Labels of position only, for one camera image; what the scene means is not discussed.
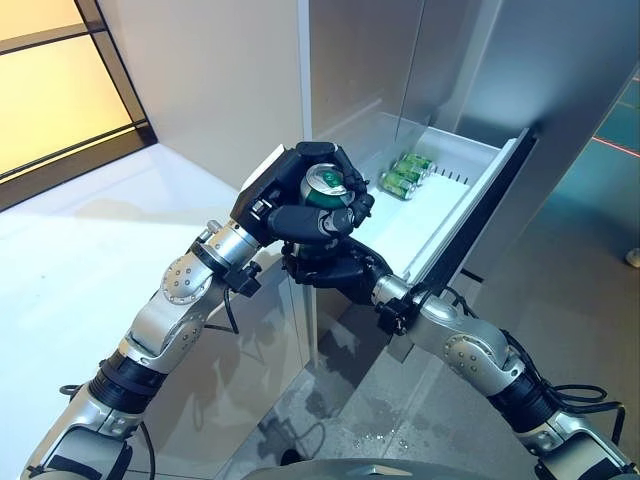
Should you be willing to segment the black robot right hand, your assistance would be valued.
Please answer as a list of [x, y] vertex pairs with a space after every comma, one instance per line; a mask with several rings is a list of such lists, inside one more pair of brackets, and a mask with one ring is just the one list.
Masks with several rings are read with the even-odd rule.
[[393, 274], [381, 255], [351, 237], [331, 245], [285, 242], [281, 253], [283, 269], [297, 284], [336, 289], [358, 305], [373, 305], [377, 282]]

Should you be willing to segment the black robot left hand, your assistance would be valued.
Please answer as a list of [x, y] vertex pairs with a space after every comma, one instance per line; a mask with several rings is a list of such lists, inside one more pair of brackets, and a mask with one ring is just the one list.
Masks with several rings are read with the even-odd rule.
[[[338, 207], [306, 204], [301, 182], [311, 167], [330, 163], [354, 198]], [[279, 145], [243, 183], [230, 217], [266, 247], [276, 240], [324, 244], [349, 236], [371, 216], [375, 199], [343, 148], [332, 142]]]

